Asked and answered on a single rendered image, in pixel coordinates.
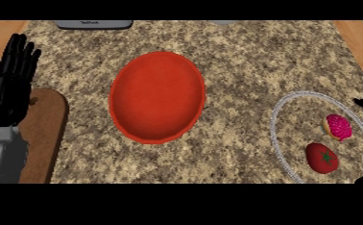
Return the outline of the red oval bowl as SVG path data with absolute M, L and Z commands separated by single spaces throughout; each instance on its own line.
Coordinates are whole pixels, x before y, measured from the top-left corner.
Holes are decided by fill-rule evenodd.
M 195 64 L 172 52 L 143 54 L 119 70 L 107 100 L 127 138 L 143 144 L 178 139 L 203 109 L 205 84 Z

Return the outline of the brown wooden cutting board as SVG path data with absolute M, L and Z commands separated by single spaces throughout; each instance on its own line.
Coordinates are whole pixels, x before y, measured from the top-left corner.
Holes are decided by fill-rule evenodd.
M 31 90 L 26 117 L 19 132 L 28 142 L 28 157 L 19 175 L 22 184 L 47 184 L 51 180 L 69 107 L 63 95 L 48 88 Z

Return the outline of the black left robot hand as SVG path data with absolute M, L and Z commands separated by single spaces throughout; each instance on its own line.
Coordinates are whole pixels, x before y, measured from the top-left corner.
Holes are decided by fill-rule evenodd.
M 0 61 L 0 127 L 17 126 L 25 119 L 40 56 L 25 34 L 13 34 Z

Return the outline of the red tomato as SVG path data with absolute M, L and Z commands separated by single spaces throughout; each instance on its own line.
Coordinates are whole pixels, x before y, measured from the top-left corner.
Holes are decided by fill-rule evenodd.
M 317 173 L 327 174 L 338 169 L 338 156 L 321 143 L 310 143 L 305 149 L 305 154 L 308 166 Z

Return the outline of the speckled placemat with pale rim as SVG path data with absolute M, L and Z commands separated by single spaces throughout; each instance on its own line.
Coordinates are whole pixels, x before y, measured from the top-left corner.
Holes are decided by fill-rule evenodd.
M 351 127 L 351 137 L 333 139 L 323 130 L 323 119 L 341 115 Z M 282 168 L 298 184 L 352 184 L 363 177 L 363 108 L 351 98 L 316 91 L 289 92 L 274 104 L 270 118 L 271 148 Z M 321 143 L 338 156 L 338 169 L 317 173 L 308 166 L 307 146 Z

